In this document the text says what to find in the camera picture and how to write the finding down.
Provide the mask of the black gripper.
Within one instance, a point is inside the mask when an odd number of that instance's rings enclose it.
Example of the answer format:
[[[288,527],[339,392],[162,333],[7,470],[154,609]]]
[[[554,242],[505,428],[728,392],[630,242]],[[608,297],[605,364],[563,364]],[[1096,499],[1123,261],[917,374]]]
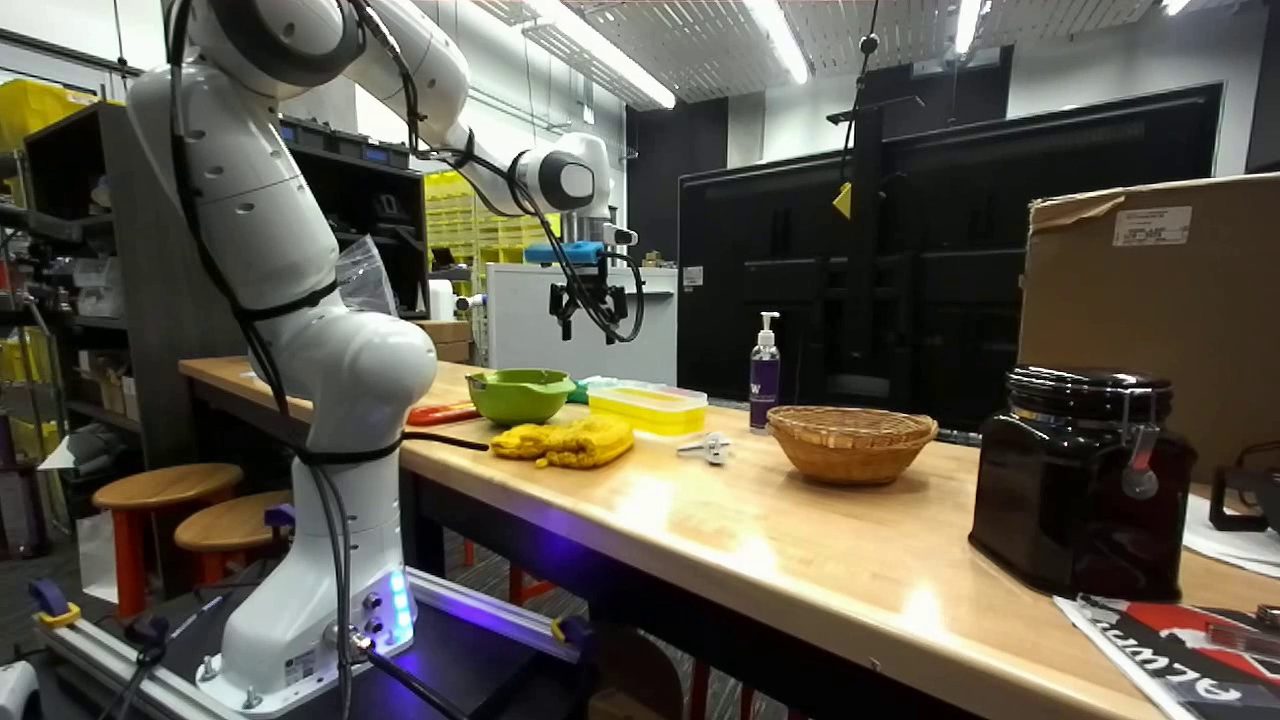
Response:
[[[555,285],[555,307],[554,318],[560,329],[560,338],[571,338],[571,316],[592,313],[602,316],[605,342],[630,342],[625,318],[611,304],[608,271],[605,267],[567,267],[563,279]]]

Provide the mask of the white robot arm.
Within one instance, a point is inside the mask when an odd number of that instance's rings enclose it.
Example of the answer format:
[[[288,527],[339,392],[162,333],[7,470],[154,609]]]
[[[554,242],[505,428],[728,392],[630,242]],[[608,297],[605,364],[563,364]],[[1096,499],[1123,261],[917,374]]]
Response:
[[[468,61],[413,0],[171,0],[168,66],[128,90],[132,127],[197,240],[259,378],[307,400],[294,452],[296,537],[236,602],[197,686],[285,715],[415,637],[399,540],[399,430],[438,378],[424,329],[339,297],[339,240],[275,130],[288,95],[353,81],[502,217],[597,217],[608,147],[571,130],[494,153],[466,121]]]

